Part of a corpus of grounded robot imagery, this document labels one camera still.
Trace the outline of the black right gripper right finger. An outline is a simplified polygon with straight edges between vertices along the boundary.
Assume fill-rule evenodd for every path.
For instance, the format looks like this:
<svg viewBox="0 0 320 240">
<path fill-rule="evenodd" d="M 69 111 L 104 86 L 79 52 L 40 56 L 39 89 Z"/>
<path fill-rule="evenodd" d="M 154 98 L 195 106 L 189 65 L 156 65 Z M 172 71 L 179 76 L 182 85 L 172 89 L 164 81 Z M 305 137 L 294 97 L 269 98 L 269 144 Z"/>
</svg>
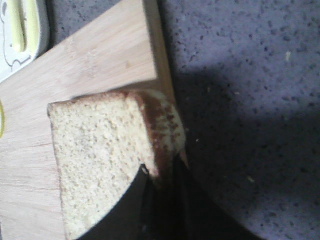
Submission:
<svg viewBox="0 0 320 240">
<path fill-rule="evenodd" d="M 176 200 L 188 240 L 259 240 L 228 215 L 195 180 L 178 154 L 173 162 Z"/>
</svg>

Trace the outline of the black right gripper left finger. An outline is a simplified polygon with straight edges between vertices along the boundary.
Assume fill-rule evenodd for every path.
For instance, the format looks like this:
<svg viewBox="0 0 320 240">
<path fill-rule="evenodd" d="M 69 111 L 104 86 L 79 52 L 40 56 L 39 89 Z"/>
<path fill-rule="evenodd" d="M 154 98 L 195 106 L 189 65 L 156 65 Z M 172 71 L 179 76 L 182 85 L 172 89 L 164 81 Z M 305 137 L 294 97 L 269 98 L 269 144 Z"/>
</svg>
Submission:
<svg viewBox="0 0 320 240">
<path fill-rule="evenodd" d="M 128 190 L 111 211 L 80 240 L 135 240 L 138 236 L 143 196 L 149 172 L 144 164 Z"/>
</svg>

